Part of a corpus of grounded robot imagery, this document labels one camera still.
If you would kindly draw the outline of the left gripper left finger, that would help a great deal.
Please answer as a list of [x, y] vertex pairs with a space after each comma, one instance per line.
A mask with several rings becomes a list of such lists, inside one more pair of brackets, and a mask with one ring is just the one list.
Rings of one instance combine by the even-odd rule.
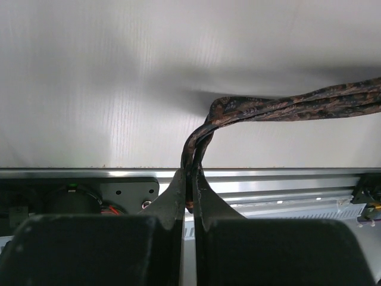
[[2, 285], [179, 285], [185, 173], [137, 215], [36, 215], [1, 253]]

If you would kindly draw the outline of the dark brown patterned tie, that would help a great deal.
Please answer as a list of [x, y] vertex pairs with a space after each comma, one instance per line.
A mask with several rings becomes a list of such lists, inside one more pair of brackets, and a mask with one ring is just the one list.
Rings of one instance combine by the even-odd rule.
[[328, 86], [278, 99], [229, 96], [213, 101], [203, 125], [186, 140], [181, 168], [185, 171], [185, 206], [194, 206], [192, 171], [199, 168], [217, 129], [240, 122], [294, 122], [340, 119], [380, 112], [380, 78]]

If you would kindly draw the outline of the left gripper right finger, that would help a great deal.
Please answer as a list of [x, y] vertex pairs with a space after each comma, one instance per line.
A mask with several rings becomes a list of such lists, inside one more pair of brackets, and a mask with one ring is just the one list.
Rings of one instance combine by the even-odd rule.
[[342, 222], [248, 219], [192, 172], [198, 285], [374, 285], [361, 247]]

